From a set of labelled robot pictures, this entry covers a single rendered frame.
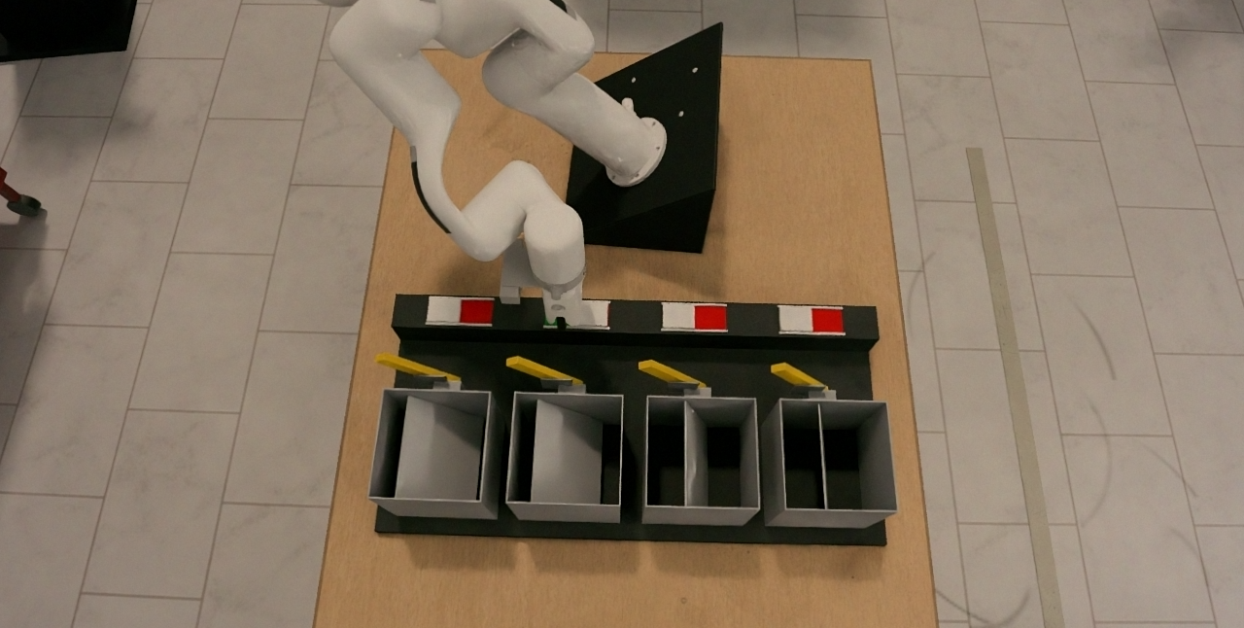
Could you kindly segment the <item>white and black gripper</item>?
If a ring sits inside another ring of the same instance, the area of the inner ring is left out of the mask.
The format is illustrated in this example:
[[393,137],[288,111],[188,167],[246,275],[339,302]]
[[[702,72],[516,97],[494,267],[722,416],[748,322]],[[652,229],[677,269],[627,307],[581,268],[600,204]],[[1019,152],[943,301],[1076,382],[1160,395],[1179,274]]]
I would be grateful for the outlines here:
[[560,300],[551,298],[551,293],[547,290],[542,290],[546,320],[549,325],[554,325],[557,317],[557,331],[566,331],[566,325],[578,325],[578,317],[581,317],[582,281],[577,284],[576,289],[562,293]]

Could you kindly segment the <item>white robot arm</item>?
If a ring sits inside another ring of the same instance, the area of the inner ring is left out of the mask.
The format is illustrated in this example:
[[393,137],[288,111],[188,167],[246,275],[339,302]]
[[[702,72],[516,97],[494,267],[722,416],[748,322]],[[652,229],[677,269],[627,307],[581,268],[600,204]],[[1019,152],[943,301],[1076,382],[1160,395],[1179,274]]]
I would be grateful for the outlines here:
[[583,225],[532,164],[510,162],[464,210],[447,194],[442,160],[462,96],[420,48],[435,39],[475,58],[501,42],[483,62],[494,99],[593,155],[617,187],[634,187],[666,154],[666,127],[639,121],[634,99],[618,104],[577,73],[595,51],[585,20],[564,0],[317,2],[355,5],[330,34],[330,55],[408,141],[415,192],[432,220],[471,259],[489,262],[503,252],[501,303],[520,303],[522,287],[554,300],[576,289],[586,272]]

